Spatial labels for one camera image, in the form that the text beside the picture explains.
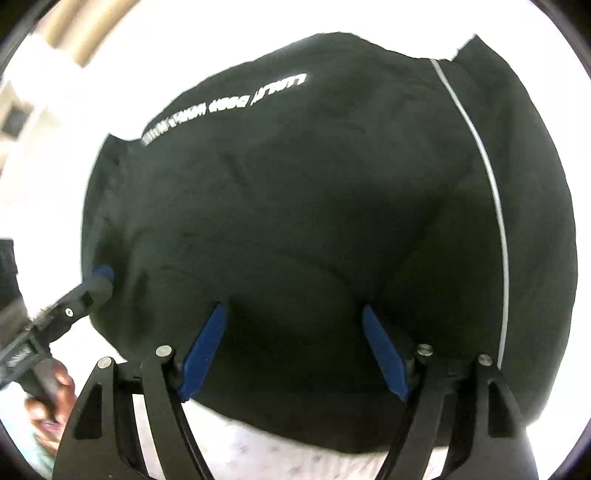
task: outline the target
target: human hand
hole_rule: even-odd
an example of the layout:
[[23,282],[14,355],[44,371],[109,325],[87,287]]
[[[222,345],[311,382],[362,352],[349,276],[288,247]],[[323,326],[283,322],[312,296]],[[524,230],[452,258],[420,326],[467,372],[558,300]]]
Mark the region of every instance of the human hand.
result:
[[59,384],[54,405],[55,421],[50,419],[49,409],[35,398],[25,400],[25,409],[33,427],[35,438],[47,453],[55,457],[60,446],[61,437],[76,403],[74,380],[60,361],[53,361],[53,374]]

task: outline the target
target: black cloth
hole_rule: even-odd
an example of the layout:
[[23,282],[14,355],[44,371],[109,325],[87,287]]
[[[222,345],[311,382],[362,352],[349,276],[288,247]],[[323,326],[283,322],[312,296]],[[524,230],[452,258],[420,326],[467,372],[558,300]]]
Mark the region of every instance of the black cloth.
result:
[[[510,275],[502,370],[531,421],[569,334],[569,188],[527,91],[496,53],[476,37],[440,65],[496,175]],[[251,104],[260,87],[301,73],[303,83]],[[243,95],[243,108],[209,111]],[[203,102],[204,115],[174,116]],[[83,273],[110,264],[116,274],[92,322],[127,359],[163,343],[185,355],[222,301],[229,326],[196,400],[342,452],[387,449],[404,409],[363,336],[365,303],[442,355],[496,360],[503,283],[491,187],[429,59],[315,35],[208,78],[144,133],[146,142],[106,140],[83,215]]]
[[13,241],[9,238],[0,238],[0,312],[21,297],[17,273]]

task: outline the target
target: black bracket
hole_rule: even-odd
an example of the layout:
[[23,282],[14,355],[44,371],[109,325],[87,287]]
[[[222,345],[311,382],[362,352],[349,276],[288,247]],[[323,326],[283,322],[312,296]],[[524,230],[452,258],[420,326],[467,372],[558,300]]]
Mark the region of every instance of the black bracket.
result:
[[[215,318],[212,315],[208,322]],[[372,314],[366,315],[363,324],[376,361],[393,392],[403,391],[400,385],[405,379],[410,393],[402,425],[376,480],[421,480],[435,442],[442,437],[449,448],[441,479],[537,480],[519,408],[491,358],[445,359],[425,344],[414,353],[412,349],[406,352],[406,342],[392,338],[402,334],[382,328],[381,323]],[[201,335],[207,331],[206,326]],[[218,336],[206,350],[209,360]],[[166,478],[213,480],[181,407],[180,364],[168,345],[160,346],[140,365],[101,359],[66,426],[53,479],[149,478],[131,397],[143,394]],[[198,371],[199,378],[204,372],[206,368]]]
[[110,357],[92,371],[61,439],[53,478],[148,479],[135,424],[133,394],[143,394],[166,478],[213,480],[173,383],[174,351],[163,347],[139,367]]

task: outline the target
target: white piping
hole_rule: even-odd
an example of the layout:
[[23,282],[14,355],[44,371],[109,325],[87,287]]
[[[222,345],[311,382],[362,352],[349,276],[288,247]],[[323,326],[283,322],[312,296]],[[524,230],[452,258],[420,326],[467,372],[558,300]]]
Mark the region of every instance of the white piping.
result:
[[492,198],[495,202],[495,211],[496,211],[496,221],[499,225],[499,234],[501,236],[501,255],[503,260],[503,318],[501,324],[501,338],[499,340],[499,354],[498,359],[496,362],[497,367],[500,369],[503,363],[503,355],[505,353],[505,342],[507,339],[507,324],[509,322],[509,252],[507,248],[507,235],[505,233],[505,222],[503,220],[503,210],[501,209],[501,196],[499,195],[499,189],[496,186],[495,180],[495,173],[492,171],[491,161],[486,154],[486,150],[484,148],[484,144],[478,135],[472,120],[464,110],[460,99],[457,97],[456,92],[453,91],[452,86],[447,81],[445,74],[441,70],[439,63],[437,60],[431,60],[437,75],[439,75],[439,79],[441,80],[442,84],[445,85],[445,88],[449,92],[452,97],[453,102],[456,104],[457,109],[464,117],[470,132],[472,132],[472,136],[476,141],[476,145],[478,146],[478,150],[480,151],[480,156],[482,157],[482,161],[484,162],[484,167],[486,169],[486,174],[488,175],[488,182],[491,185],[492,191]]

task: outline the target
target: finger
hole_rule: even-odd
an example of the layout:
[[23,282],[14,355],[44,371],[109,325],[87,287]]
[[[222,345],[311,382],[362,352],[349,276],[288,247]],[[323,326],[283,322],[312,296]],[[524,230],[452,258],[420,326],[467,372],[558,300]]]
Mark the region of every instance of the finger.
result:
[[43,439],[49,442],[53,442],[57,440],[56,433],[60,435],[61,432],[51,432],[47,430],[44,426],[43,421],[33,420],[31,422],[31,427],[33,428],[33,433],[39,439]]
[[74,387],[66,385],[60,387],[56,395],[54,409],[54,417],[58,423],[63,425],[67,423],[75,403],[76,395],[74,393]]
[[57,450],[60,447],[61,432],[59,436],[45,431],[40,425],[33,425],[35,439],[43,447],[43,449],[51,456],[56,456]]
[[74,379],[68,374],[68,369],[59,360],[53,361],[53,375],[62,385],[74,386]]
[[49,409],[35,398],[28,398],[25,400],[25,409],[27,410],[30,420],[49,419]]

